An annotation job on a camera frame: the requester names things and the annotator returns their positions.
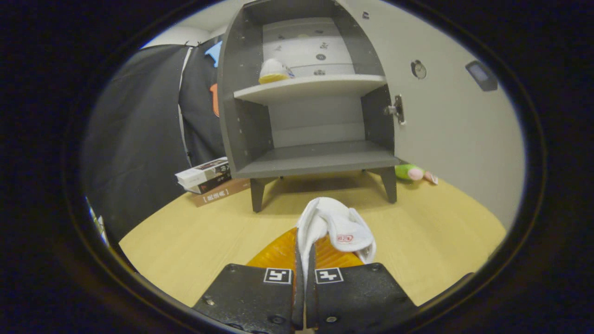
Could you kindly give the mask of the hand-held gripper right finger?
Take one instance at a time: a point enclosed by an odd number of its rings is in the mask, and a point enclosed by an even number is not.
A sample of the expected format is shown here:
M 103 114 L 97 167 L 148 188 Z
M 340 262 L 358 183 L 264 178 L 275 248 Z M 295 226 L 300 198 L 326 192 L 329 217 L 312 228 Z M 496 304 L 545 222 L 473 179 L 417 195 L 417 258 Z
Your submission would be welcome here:
M 305 288 L 305 325 L 314 332 L 386 332 L 418 307 L 381 263 L 318 268 L 320 241 L 310 248 Z

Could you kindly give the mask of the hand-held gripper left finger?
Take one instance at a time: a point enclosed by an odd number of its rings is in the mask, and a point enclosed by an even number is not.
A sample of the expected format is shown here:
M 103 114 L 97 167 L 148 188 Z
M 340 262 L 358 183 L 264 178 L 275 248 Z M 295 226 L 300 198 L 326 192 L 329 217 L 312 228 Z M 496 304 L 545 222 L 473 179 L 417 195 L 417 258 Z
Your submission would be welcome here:
M 282 233 L 246 265 L 226 265 L 193 309 L 253 334 L 294 334 L 304 328 L 305 273 L 297 228 Z

